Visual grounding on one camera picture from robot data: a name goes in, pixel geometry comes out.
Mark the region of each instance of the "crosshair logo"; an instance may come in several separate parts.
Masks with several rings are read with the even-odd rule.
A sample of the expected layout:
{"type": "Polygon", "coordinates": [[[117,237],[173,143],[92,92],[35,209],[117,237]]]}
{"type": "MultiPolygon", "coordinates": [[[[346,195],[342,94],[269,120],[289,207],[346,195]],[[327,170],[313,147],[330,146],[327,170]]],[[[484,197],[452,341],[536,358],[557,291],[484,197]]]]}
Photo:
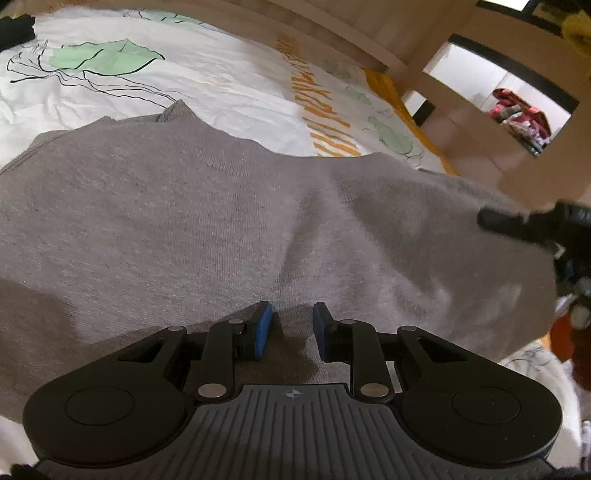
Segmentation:
{"type": "Polygon", "coordinates": [[[287,392],[285,392],[284,395],[286,397],[290,397],[292,400],[295,400],[297,397],[299,397],[300,395],[303,395],[303,394],[299,390],[294,390],[292,388],[291,390],[288,390],[287,392]]]}

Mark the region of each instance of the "yellow object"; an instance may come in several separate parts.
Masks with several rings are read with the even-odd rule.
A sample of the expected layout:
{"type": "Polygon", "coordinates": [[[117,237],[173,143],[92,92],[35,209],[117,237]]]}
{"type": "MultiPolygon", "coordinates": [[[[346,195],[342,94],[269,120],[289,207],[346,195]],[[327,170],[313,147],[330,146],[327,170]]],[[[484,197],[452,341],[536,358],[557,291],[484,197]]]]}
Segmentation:
{"type": "Polygon", "coordinates": [[[406,124],[408,129],[421,141],[426,148],[432,153],[441,158],[441,164],[447,173],[450,175],[460,174],[452,167],[450,161],[445,157],[441,150],[425,135],[423,130],[414,122],[413,118],[408,113],[407,108],[404,106],[394,82],[385,73],[376,72],[374,70],[365,69],[365,80],[368,82],[369,88],[377,93],[381,98],[386,100],[398,114],[400,119],[406,124]]]}
{"type": "Polygon", "coordinates": [[[562,36],[582,55],[591,57],[591,17],[584,11],[570,15],[562,24],[562,36]]]}

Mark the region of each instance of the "black cloth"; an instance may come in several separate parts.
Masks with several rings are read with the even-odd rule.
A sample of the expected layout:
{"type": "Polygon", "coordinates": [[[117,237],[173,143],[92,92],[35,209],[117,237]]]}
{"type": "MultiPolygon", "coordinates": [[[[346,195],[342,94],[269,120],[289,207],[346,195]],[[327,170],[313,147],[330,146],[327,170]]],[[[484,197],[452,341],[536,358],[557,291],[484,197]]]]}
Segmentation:
{"type": "MultiPolygon", "coordinates": [[[[0,0],[0,11],[7,4],[7,0],[0,0]]],[[[0,51],[33,40],[35,38],[34,24],[35,17],[30,15],[22,15],[15,19],[10,17],[0,18],[0,51]]]]}

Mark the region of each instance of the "gray sweater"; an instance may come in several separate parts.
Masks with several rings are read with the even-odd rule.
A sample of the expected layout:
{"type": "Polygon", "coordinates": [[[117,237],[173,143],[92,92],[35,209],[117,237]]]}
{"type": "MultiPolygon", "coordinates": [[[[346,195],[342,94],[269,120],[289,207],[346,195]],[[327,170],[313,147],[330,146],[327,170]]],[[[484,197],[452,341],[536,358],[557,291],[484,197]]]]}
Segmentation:
{"type": "Polygon", "coordinates": [[[0,414],[16,420],[58,375],[261,299],[279,322],[239,382],[347,380],[347,366],[320,363],[317,301],[492,359],[553,319],[551,257],[476,224],[482,205],[514,208],[500,195],[383,154],[276,154],[182,102],[44,134],[2,171],[0,192],[0,414]]]}

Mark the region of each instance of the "ribbed rubber surface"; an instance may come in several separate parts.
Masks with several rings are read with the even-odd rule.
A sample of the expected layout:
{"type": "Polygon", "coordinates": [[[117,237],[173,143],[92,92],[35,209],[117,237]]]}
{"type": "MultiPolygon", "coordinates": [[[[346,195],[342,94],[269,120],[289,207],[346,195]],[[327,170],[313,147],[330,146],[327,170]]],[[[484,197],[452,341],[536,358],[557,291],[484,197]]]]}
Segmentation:
{"type": "Polygon", "coordinates": [[[247,385],[230,402],[198,408],[173,443],[144,460],[38,468],[55,480],[530,480],[551,471],[543,460],[481,469],[440,459],[388,407],[358,402],[343,385],[247,385]]]}

